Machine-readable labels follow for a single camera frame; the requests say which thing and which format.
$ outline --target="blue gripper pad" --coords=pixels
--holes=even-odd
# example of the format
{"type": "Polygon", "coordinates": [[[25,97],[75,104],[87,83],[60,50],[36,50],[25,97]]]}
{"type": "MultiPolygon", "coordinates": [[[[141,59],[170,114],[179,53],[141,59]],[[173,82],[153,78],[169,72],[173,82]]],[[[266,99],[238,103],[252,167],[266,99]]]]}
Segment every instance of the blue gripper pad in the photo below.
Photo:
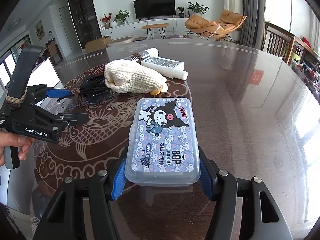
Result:
{"type": "Polygon", "coordinates": [[[205,193],[205,195],[212,200],[214,197],[214,193],[212,191],[212,179],[209,176],[209,173],[205,167],[205,165],[202,163],[202,160],[200,159],[200,171],[201,171],[201,175],[200,175],[200,184],[202,187],[203,192],[205,193]]]}
{"type": "Polygon", "coordinates": [[[118,197],[122,195],[125,182],[127,181],[124,175],[124,167],[125,167],[125,158],[122,161],[117,174],[113,180],[113,190],[111,192],[111,197],[113,200],[117,200],[118,197]]]}
{"type": "Polygon", "coordinates": [[[50,89],[47,91],[47,96],[49,98],[62,98],[65,96],[70,96],[72,94],[69,89],[50,89]]]}

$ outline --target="human hand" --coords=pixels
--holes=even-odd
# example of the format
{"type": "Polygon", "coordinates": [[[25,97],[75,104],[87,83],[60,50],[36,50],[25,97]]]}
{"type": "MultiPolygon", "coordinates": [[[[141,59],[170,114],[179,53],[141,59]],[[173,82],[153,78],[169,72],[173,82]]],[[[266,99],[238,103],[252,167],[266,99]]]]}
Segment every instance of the human hand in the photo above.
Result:
{"type": "Polygon", "coordinates": [[[4,164],[4,147],[21,147],[19,151],[19,160],[25,161],[29,153],[29,148],[34,142],[35,139],[30,137],[26,139],[19,134],[10,132],[0,132],[0,167],[4,164]]]}

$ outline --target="white vase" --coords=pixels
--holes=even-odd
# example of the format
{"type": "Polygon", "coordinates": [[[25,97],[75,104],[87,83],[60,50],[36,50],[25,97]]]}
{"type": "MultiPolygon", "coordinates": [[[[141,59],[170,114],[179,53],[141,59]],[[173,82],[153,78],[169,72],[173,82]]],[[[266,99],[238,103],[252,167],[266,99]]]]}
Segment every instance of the white vase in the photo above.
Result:
{"type": "Polygon", "coordinates": [[[116,27],[117,25],[118,25],[118,22],[116,22],[116,21],[110,22],[110,27],[111,28],[116,27]]]}

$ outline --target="finger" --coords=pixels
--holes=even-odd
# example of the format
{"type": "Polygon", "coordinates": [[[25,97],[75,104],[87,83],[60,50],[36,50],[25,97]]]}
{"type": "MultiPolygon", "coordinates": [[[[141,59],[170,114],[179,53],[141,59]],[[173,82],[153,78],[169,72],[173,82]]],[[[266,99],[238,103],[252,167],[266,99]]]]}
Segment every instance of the finger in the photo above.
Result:
{"type": "Polygon", "coordinates": [[[32,142],[29,141],[29,139],[26,140],[25,144],[21,146],[22,152],[25,152],[26,150],[28,150],[31,145],[32,145],[32,142]]]}
{"type": "Polygon", "coordinates": [[[0,154],[0,167],[3,166],[3,164],[4,164],[4,155],[0,154]]]}
{"type": "Polygon", "coordinates": [[[13,146],[18,147],[22,146],[26,142],[26,138],[21,135],[10,133],[10,132],[0,132],[0,147],[13,146]]]}
{"type": "Polygon", "coordinates": [[[24,161],[29,154],[29,149],[26,152],[19,151],[19,160],[24,161]]]}

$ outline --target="transparent plastic box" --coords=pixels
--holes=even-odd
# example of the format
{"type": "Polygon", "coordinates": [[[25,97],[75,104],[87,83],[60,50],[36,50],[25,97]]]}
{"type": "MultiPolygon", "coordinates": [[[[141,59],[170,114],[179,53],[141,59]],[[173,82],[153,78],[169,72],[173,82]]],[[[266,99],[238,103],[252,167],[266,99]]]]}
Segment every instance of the transparent plastic box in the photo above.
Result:
{"type": "Polygon", "coordinates": [[[157,187],[198,181],[199,150],[189,99],[140,99],[129,141],[124,171],[129,181],[157,187]]]}

